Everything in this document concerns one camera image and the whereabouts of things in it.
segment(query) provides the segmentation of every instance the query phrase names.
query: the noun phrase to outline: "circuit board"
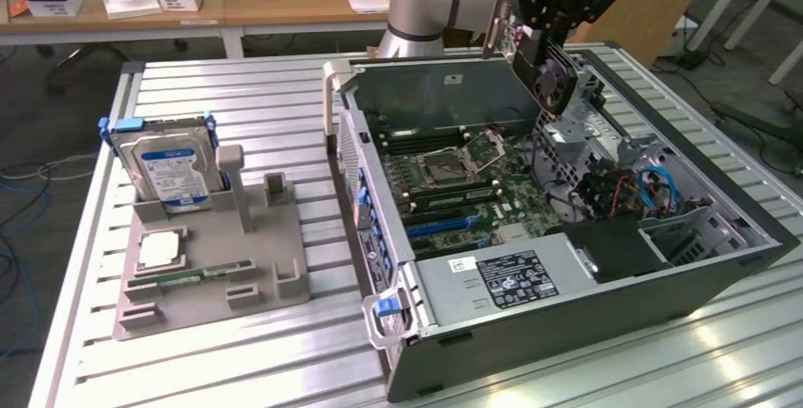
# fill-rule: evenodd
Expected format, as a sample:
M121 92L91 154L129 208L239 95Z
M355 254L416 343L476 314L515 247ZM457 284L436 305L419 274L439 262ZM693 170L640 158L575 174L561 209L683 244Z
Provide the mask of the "circuit board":
M496 131L461 147L384 155L419 259L539 237L560 223L529 167Z

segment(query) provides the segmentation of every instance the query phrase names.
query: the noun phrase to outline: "slotted aluminum surface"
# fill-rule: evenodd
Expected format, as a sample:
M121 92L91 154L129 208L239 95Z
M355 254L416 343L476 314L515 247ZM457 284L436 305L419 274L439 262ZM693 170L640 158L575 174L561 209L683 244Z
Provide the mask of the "slotted aluminum surface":
M599 55L801 236L800 199L645 69L604 45L575 49ZM156 336L112 340L135 191L119 161L107 157L111 170L101 183L108 190L100 192L96 234L74 245L88 245L77 281L82 290L78 284L73 298L62 293L56 312L73 327L68 334L50 332L32 406L388 406L323 147L321 65L351 56L360 55L153 63L133 75L128 101L117 100L123 116L215 112L221 142L243 145L245 180L283 170L296 183L313 300ZM607 91L605 96L627 130L647 129L616 95ZM800 258L797 248L684 319L393 406L796 403L803 399ZM40 381L49 368L52 384Z

